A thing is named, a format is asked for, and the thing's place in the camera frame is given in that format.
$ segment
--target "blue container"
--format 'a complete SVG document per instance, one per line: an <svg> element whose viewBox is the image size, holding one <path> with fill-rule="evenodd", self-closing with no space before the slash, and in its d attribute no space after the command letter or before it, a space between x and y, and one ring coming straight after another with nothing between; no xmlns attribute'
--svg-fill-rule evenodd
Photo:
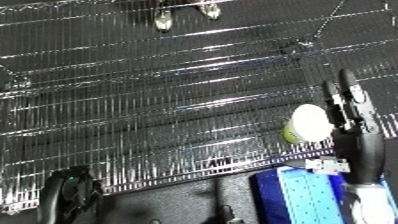
<svg viewBox="0 0 398 224"><path fill-rule="evenodd" d="M341 176L281 167L256 174L256 181L269 224L344 224L339 209ZM397 216L387 182L381 184Z"/></svg>

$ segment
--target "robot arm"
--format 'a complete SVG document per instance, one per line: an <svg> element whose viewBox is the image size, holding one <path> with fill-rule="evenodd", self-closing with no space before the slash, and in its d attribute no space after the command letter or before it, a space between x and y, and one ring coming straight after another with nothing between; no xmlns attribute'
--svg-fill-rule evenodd
<svg viewBox="0 0 398 224"><path fill-rule="evenodd" d="M375 108L369 95L346 69L339 74L340 91L329 81L323 92L329 120L334 125L332 138L338 159L348 162L343 173L342 213L347 223L393 224L394 212L380 178L385 164L383 135L375 121Z"/></svg>

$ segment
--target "wire rack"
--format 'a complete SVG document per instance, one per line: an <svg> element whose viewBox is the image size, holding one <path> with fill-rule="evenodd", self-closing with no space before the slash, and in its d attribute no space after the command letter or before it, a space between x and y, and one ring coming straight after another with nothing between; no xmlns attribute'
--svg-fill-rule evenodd
<svg viewBox="0 0 398 224"><path fill-rule="evenodd" d="M330 153L289 145L283 124L350 68L397 136L398 31L387 2L217 2L218 21L175 2L0 7L0 205L37 206L51 171L90 165L107 194Z"/></svg>

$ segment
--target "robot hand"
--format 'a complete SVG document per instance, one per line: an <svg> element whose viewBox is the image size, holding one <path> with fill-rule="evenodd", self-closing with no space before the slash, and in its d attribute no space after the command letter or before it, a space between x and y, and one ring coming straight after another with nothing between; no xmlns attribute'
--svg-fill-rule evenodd
<svg viewBox="0 0 398 224"><path fill-rule="evenodd" d="M343 173L342 212L347 223L392 224L394 212L386 189L379 185L385 164L385 146L375 121L375 109L369 95L357 83L354 74L340 71L337 87L323 83L327 113L334 125L332 138L337 158L347 160L349 173Z"/></svg>
<svg viewBox="0 0 398 224"><path fill-rule="evenodd" d="M55 171L41 192L37 224L71 224L94 205L98 214L102 195L101 184L93 181L88 167Z"/></svg>

